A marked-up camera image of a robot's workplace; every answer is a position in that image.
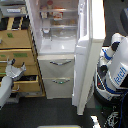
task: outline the floor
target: floor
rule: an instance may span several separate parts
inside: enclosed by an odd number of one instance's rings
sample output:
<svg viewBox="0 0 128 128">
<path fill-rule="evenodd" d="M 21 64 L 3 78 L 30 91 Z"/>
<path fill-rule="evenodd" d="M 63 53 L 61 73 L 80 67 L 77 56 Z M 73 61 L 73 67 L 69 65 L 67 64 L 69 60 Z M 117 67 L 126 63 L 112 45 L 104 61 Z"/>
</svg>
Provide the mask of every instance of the floor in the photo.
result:
<svg viewBox="0 0 128 128">
<path fill-rule="evenodd" d="M 119 32 L 126 36 L 120 22 L 120 12 L 128 7 L 128 1 L 104 0 L 106 38 L 104 46 L 111 44 L 111 36 Z M 0 111 L 0 128 L 37 128 L 41 125 L 79 125 L 92 128 L 91 115 L 98 117 L 101 128 L 106 121 L 105 116 L 112 110 L 103 106 L 93 96 L 87 104 L 84 115 L 76 114 L 76 107 L 71 99 L 21 98 L 19 104 L 6 104 Z"/>
</svg>

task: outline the open refrigerator door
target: open refrigerator door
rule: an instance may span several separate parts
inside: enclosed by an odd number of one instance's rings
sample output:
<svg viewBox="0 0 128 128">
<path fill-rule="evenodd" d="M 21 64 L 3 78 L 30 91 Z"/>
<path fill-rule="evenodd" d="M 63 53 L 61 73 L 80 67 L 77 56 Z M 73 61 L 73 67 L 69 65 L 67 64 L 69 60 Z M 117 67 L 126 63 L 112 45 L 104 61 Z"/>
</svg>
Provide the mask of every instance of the open refrigerator door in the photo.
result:
<svg viewBox="0 0 128 128">
<path fill-rule="evenodd" d="M 77 114 L 83 115 L 85 105 L 92 94 L 90 89 L 93 76 L 105 39 L 103 1 L 80 0 L 78 12 L 72 104 L 77 107 Z"/>
</svg>

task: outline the wooden cabinet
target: wooden cabinet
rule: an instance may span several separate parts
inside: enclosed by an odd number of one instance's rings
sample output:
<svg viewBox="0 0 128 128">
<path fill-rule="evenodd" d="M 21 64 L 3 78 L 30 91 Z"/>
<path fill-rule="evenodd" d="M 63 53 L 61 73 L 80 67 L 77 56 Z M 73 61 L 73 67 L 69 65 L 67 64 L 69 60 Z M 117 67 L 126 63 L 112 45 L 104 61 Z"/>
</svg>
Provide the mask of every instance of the wooden cabinet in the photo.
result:
<svg viewBox="0 0 128 128">
<path fill-rule="evenodd" d="M 12 92 L 26 93 L 28 96 L 30 96 L 29 94 L 31 92 L 34 96 L 45 96 L 31 30 L 30 28 L 27 30 L 10 30 L 13 19 L 14 18 L 10 18 L 8 20 L 7 30 L 0 31 L 0 77 L 6 75 L 5 69 L 7 63 L 3 61 L 15 59 L 15 67 L 21 67 L 24 62 L 26 71 L 23 77 L 27 77 L 28 79 L 21 80 L 21 77 L 19 81 L 14 82 Z"/>
</svg>

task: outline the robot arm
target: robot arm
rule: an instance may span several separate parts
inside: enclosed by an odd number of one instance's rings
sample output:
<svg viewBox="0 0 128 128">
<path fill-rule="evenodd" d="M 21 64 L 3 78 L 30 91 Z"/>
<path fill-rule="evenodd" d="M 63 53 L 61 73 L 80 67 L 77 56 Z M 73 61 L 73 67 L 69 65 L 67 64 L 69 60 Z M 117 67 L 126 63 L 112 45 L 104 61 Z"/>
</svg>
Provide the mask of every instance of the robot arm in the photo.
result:
<svg viewBox="0 0 128 128">
<path fill-rule="evenodd" d="M 9 76 L 5 76 L 2 79 L 1 87 L 0 87 L 0 109 L 6 103 L 9 98 L 13 87 L 13 79 Z"/>
<path fill-rule="evenodd" d="M 7 99 L 10 97 L 12 88 L 14 86 L 14 81 L 21 78 L 24 71 L 26 71 L 25 64 L 23 63 L 21 68 L 16 68 L 12 66 L 15 60 L 7 61 L 6 76 L 2 78 L 0 87 L 0 110 L 6 103 Z"/>
</svg>

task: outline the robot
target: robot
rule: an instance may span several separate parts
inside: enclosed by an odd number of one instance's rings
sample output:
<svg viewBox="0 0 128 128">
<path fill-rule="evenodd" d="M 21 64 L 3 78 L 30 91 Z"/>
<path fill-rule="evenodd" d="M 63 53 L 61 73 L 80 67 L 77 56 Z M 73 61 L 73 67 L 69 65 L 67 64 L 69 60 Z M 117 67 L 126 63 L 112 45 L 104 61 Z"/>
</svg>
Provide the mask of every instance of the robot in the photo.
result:
<svg viewBox="0 0 128 128">
<path fill-rule="evenodd" d="M 15 59 L 7 60 L 6 66 L 6 76 L 2 78 L 1 87 L 0 87 L 0 110 L 8 100 L 11 95 L 12 88 L 14 86 L 14 81 L 19 80 L 23 73 L 26 71 L 25 64 L 22 64 L 21 68 L 16 68 L 13 66 Z"/>
<path fill-rule="evenodd" d="M 98 68 L 96 92 L 108 102 L 118 102 L 128 89 L 128 37 L 119 33 L 112 36 L 111 46 L 101 50 Z"/>
</svg>

